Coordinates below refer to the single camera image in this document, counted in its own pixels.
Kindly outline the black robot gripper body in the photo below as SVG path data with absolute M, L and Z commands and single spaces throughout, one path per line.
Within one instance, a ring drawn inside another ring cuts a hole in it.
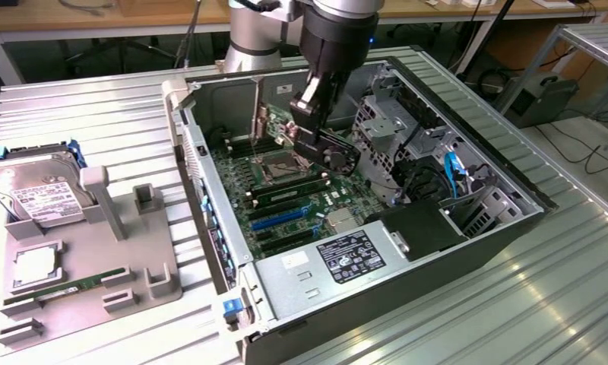
M 366 61 L 378 12 L 378 6 L 305 7 L 299 46 L 310 65 L 305 97 L 343 90 Z

